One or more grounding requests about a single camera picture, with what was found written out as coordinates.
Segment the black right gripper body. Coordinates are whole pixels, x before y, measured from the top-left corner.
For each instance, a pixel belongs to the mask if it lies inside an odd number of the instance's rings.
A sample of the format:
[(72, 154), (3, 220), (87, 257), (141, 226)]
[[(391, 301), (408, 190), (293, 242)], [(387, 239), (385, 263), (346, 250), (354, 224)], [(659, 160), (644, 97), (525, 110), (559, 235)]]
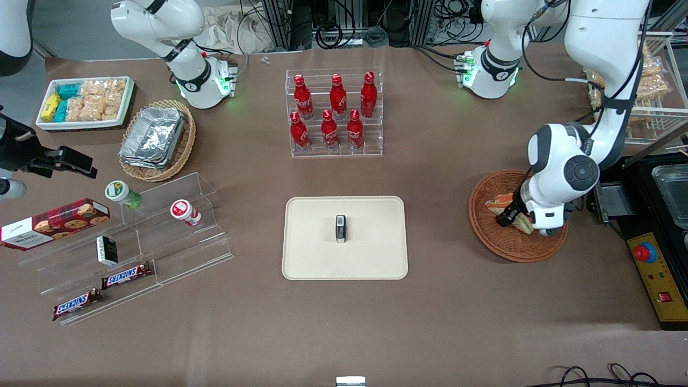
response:
[(36, 132), (6, 115), (1, 115), (1, 169), (17, 171), (41, 152)]

